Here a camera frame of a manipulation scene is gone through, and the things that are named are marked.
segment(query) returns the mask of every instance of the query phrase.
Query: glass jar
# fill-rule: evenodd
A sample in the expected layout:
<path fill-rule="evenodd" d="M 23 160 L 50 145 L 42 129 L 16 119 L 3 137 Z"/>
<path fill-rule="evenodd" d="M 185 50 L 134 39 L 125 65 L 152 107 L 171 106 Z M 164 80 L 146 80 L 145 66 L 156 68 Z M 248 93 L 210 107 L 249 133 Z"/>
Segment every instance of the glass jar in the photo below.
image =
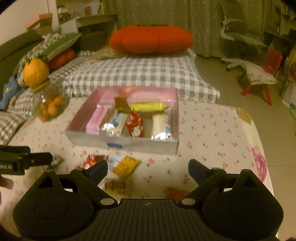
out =
<path fill-rule="evenodd" d="M 61 88 L 49 79 L 31 91 L 35 96 L 35 113 L 42 122 L 58 117 L 68 106 L 69 99 L 63 94 Z"/>

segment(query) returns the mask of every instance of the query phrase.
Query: red snack package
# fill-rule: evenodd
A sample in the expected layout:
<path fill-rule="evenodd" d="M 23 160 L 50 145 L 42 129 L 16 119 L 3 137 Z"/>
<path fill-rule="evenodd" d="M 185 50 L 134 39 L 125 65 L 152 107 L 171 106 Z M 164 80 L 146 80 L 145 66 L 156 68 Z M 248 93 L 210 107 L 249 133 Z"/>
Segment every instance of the red snack package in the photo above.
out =
<path fill-rule="evenodd" d="M 91 166 L 95 165 L 97 162 L 105 160 L 105 156 L 90 156 L 88 155 L 87 158 L 85 159 L 82 167 L 84 169 L 88 169 Z"/>
<path fill-rule="evenodd" d="M 190 192 L 186 190 L 181 190 L 173 187 L 168 187 L 165 190 L 166 199 L 175 199 L 176 203 L 180 202 L 184 197 L 186 197 Z"/>
<path fill-rule="evenodd" d="M 143 120 L 137 112 L 130 113 L 126 127 L 132 137 L 143 137 Z"/>

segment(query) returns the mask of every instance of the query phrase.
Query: green sofa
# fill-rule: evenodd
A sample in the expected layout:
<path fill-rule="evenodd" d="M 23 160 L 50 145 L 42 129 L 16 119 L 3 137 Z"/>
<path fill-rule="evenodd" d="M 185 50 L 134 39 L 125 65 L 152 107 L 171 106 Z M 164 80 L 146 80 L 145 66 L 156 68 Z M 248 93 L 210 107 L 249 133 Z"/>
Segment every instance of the green sofa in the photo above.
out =
<path fill-rule="evenodd" d="M 0 99 L 3 87 L 8 82 L 19 60 L 43 38 L 33 31 L 25 32 L 0 46 Z M 82 35 L 72 46 L 75 52 L 82 50 L 97 51 L 106 44 L 103 32 Z"/>

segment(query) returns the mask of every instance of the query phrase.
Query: blue stuffed toy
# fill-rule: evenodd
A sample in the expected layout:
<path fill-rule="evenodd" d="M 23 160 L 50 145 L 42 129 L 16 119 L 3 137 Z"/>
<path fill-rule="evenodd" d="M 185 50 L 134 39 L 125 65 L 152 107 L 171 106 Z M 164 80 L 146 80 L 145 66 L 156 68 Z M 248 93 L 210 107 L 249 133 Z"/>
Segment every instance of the blue stuffed toy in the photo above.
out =
<path fill-rule="evenodd" d="M 14 76 L 9 78 L 8 83 L 4 85 L 3 97 L 0 101 L 0 110 L 7 110 L 10 105 L 14 105 L 15 100 L 24 92 L 27 87 L 22 87 L 18 84 L 22 79 L 22 70 L 17 74 L 17 79 Z"/>

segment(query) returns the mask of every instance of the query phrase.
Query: pink snack package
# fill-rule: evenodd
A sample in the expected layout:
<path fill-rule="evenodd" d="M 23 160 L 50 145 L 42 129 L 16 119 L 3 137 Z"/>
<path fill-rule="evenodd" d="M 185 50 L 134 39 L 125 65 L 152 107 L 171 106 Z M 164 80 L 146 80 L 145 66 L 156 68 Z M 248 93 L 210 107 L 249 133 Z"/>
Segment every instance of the pink snack package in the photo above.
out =
<path fill-rule="evenodd" d="M 87 134 L 99 134 L 99 125 L 101 124 L 104 116 L 106 115 L 108 109 L 111 108 L 110 105 L 98 105 L 94 111 L 92 117 L 86 124 Z"/>

